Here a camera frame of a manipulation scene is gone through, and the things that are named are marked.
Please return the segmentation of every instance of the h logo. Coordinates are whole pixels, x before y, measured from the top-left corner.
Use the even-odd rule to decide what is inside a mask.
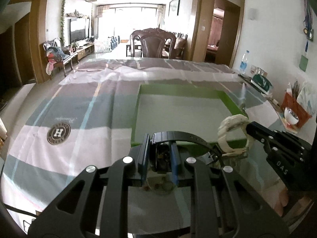
[[[61,128],[61,129],[56,129],[55,130],[55,133],[54,133],[54,137],[61,137],[61,134],[62,134],[62,132],[64,131],[64,128]]]

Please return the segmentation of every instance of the bedroom doorway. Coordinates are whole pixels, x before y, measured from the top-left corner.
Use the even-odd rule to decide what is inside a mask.
[[[205,62],[215,63],[223,24],[224,10],[214,8]]]
[[[215,0],[205,62],[230,65],[240,19],[240,6]]]

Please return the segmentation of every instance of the television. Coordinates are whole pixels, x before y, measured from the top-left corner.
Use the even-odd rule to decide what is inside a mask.
[[[70,21],[70,42],[76,42],[88,38],[89,19],[75,18]]]

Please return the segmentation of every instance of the striped tablecloth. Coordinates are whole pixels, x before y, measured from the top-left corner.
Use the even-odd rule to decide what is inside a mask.
[[[128,155],[140,83],[212,87],[225,91],[237,105],[243,86],[242,79],[225,65],[154,58],[81,62],[51,90],[8,152],[1,178],[4,202],[30,212],[42,211],[87,165],[108,167]],[[247,86],[245,98],[250,120],[283,130],[275,110],[260,93]],[[69,123],[70,136],[51,145],[47,133],[59,122]],[[281,188],[265,158],[263,146],[255,142],[237,169],[273,207]],[[174,189],[166,196],[130,188],[129,232],[189,226],[189,198],[189,188]],[[20,226],[24,219],[31,222],[31,217],[12,216]]]

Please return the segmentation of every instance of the plastic bottle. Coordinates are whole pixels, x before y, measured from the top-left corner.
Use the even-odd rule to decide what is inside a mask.
[[[241,64],[240,64],[240,68],[239,68],[239,73],[240,74],[244,74],[245,73],[245,69],[247,68],[247,65],[248,65],[248,54],[250,52],[247,50],[245,52],[245,54],[243,55],[242,57],[242,61],[241,61]]]

